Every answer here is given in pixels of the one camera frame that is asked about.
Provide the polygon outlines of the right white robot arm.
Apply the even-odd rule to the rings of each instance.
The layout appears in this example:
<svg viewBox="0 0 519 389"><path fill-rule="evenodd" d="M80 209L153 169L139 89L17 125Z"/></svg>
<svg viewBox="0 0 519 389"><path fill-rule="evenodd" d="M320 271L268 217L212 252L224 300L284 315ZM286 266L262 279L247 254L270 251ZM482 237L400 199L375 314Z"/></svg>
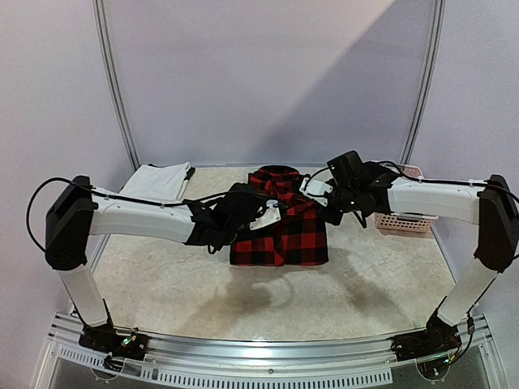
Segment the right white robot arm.
<svg viewBox="0 0 519 389"><path fill-rule="evenodd" d="M355 151L329 160L327 170L331 180L310 183L308 196L343 213L357 212L359 220L380 213L437 216L478 226L473 262L435 313L441 322L419 336L425 353L437 353L450 341L448 326L456 326L517 258L517 196L500 175L469 181L411 177L390 161L364 162Z"/></svg>

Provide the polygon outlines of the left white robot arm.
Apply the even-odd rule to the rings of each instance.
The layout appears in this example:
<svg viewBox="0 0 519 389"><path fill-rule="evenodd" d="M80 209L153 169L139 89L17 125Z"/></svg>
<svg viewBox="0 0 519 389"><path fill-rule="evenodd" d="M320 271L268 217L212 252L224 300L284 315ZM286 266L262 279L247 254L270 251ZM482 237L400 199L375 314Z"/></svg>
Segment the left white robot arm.
<svg viewBox="0 0 519 389"><path fill-rule="evenodd" d="M86 176L67 183L45 219L45 260L58 272L89 328L90 340L104 352L121 343L109 324L109 311L87 264L86 245L94 235L153 237L220 250L255 220L264 200L246 184L222 194L176 203L129 198L96 190Z"/></svg>

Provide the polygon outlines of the red black plaid garment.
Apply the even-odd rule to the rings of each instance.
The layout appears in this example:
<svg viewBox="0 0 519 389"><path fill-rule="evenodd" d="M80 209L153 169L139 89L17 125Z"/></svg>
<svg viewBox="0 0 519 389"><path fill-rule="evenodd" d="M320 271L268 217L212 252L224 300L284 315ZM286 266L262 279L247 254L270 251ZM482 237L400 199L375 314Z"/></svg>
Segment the red black plaid garment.
<svg viewBox="0 0 519 389"><path fill-rule="evenodd" d="M329 261L325 221L320 205L303 196L306 176L284 165L266 165L248 174L247 183L285 205L281 220L238 235L230 248L234 266L320 266Z"/></svg>

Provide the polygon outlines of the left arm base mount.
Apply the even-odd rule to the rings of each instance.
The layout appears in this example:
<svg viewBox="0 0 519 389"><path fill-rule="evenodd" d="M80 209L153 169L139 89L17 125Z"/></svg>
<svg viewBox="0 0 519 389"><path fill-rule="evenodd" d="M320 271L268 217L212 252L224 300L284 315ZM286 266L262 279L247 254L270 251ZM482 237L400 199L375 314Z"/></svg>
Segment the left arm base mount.
<svg viewBox="0 0 519 389"><path fill-rule="evenodd" d="M111 357L142 361L148 352L149 341L149 336L136 329L128 333L118 332L108 315L107 321L101 325L84 324L79 345Z"/></svg>

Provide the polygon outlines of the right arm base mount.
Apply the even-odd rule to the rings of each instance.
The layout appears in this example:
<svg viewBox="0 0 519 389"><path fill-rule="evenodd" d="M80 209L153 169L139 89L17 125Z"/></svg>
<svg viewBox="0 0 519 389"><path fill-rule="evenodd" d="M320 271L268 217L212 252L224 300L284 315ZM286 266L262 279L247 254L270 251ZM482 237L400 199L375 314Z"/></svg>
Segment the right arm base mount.
<svg viewBox="0 0 519 389"><path fill-rule="evenodd" d="M438 317L435 310L427 320L426 327L390 338L391 351L398 361L407 361L432 356L461 347L461 337L457 326L450 326Z"/></svg>

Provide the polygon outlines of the white green raglan t-shirt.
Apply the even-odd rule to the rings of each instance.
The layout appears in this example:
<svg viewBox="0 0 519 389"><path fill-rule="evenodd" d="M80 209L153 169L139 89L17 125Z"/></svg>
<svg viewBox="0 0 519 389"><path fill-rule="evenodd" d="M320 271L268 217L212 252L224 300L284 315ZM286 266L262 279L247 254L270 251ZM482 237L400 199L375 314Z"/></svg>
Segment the white green raglan t-shirt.
<svg viewBox="0 0 519 389"><path fill-rule="evenodd" d="M195 167L189 162L166 167L141 165L119 194L164 202L180 200L194 173Z"/></svg>

